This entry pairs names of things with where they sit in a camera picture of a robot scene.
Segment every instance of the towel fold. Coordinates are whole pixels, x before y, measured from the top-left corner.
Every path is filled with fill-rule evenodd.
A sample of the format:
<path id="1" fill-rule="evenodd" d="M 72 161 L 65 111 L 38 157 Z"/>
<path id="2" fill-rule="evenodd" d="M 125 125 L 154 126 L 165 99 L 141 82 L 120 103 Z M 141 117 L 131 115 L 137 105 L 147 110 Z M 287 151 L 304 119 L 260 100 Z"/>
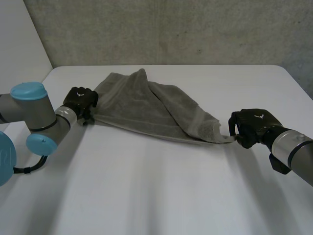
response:
<path id="1" fill-rule="evenodd" d="M 95 124 L 179 142 L 229 143 L 220 122 L 181 89 L 148 82 L 144 69 L 125 76 L 111 73 L 95 91 L 99 94 Z"/>

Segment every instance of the blue cap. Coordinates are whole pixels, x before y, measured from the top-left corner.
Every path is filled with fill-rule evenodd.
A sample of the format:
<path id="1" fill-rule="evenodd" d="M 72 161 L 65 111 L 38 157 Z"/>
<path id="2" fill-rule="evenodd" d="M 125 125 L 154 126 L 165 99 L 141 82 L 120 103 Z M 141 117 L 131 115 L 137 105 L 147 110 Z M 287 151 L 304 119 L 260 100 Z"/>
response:
<path id="1" fill-rule="evenodd" d="M 10 138 L 0 131 L 0 186 L 4 185 L 13 175 L 16 165 L 16 151 Z"/>
<path id="2" fill-rule="evenodd" d="M 58 145 L 49 137 L 40 134 L 31 134 L 26 139 L 27 148 L 34 154 L 48 156 L 52 154 Z"/>
<path id="3" fill-rule="evenodd" d="M 14 86 L 11 96 L 18 100 L 37 100 L 46 97 L 47 91 L 40 82 L 26 82 Z"/>

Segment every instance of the robotic hand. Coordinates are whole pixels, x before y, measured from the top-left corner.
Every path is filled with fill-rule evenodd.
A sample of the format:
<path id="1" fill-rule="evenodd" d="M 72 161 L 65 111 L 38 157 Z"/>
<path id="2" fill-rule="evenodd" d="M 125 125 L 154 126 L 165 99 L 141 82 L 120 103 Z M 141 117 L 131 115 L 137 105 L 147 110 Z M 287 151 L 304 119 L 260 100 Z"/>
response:
<path id="1" fill-rule="evenodd" d="M 30 173 L 40 168 L 52 154 L 78 119 L 92 119 L 90 109 L 96 107 L 98 94 L 88 88 L 74 87 L 67 94 L 63 105 L 52 108 L 47 91 L 39 82 L 22 83 L 9 94 L 0 94 L 0 124 L 25 121 L 30 131 L 27 148 L 41 155 L 33 167 L 16 168 L 16 152 L 12 141 L 0 132 L 0 186 L 13 173 Z"/>
<path id="2" fill-rule="evenodd" d="M 283 127 L 267 110 L 242 109 L 233 112 L 228 121 L 229 132 L 244 148 L 256 143 L 264 144 L 271 154 L 272 168 L 282 174 L 293 170 L 313 186 L 313 140 Z"/>

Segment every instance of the table surface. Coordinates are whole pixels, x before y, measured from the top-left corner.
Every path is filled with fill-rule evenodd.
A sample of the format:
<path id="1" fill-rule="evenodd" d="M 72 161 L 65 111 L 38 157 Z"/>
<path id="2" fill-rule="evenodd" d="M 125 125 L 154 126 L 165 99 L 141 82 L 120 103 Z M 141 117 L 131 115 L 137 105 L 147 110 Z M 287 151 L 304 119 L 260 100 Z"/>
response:
<path id="1" fill-rule="evenodd" d="M 94 89 L 110 72 L 144 68 L 221 121 L 242 108 L 269 110 L 313 135 L 313 101 L 278 66 L 80 66 L 54 69 L 43 84 L 54 108 L 73 86 Z M 38 156 L 23 122 L 10 124 L 18 166 Z M 272 170 L 264 145 L 195 146 L 106 126 L 76 125 L 30 175 L 0 188 L 2 235 L 301 235 L 313 231 L 313 188 Z"/>

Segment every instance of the concrete wall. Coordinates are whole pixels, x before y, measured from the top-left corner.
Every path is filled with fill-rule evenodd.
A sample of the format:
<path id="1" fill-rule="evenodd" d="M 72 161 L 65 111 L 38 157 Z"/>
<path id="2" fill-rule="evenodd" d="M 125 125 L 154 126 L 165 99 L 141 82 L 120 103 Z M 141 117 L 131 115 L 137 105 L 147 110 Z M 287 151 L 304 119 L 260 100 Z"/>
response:
<path id="1" fill-rule="evenodd" d="M 54 67 L 280 65 L 313 97 L 312 0 L 24 1 Z"/>

